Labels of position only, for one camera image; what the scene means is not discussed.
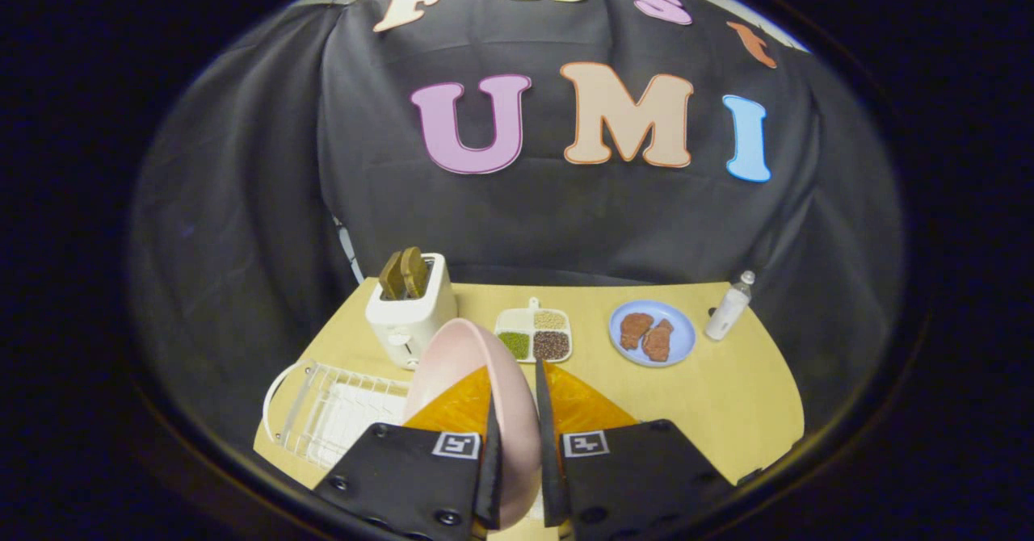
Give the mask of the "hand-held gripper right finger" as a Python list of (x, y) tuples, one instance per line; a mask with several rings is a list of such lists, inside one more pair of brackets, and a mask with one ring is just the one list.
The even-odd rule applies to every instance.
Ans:
[(672, 540), (734, 486), (669, 419), (637, 421), (556, 364), (536, 364), (545, 523), (561, 540)]

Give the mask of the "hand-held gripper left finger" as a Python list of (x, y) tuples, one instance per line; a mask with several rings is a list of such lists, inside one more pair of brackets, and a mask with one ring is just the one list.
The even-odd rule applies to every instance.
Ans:
[(418, 412), (435, 427), (368, 427), (315, 495), (399, 539), (483, 540), (501, 525), (501, 427), (485, 366)]

